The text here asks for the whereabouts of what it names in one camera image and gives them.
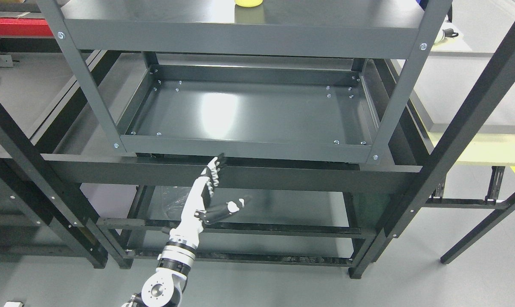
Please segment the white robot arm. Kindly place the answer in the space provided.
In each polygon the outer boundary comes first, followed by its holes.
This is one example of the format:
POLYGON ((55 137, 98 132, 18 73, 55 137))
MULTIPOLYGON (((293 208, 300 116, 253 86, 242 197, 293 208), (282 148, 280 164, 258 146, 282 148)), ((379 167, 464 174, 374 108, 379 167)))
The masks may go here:
POLYGON ((188 275, 197 257, 197 245, 187 240, 169 240, 158 256, 155 273, 141 292, 133 294, 123 307, 179 307, 188 275))

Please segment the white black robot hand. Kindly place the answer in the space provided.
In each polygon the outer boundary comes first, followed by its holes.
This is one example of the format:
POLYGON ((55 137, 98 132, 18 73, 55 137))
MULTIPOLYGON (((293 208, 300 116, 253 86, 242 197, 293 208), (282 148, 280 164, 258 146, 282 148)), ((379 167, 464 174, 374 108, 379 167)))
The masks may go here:
POLYGON ((205 226, 213 225, 245 208, 251 202, 250 195, 238 197, 223 204, 212 206, 211 199, 219 187, 219 173, 225 166, 223 153, 213 157, 195 179, 185 201, 180 224, 169 231, 169 240, 184 243, 192 249, 200 244, 199 236, 205 226))

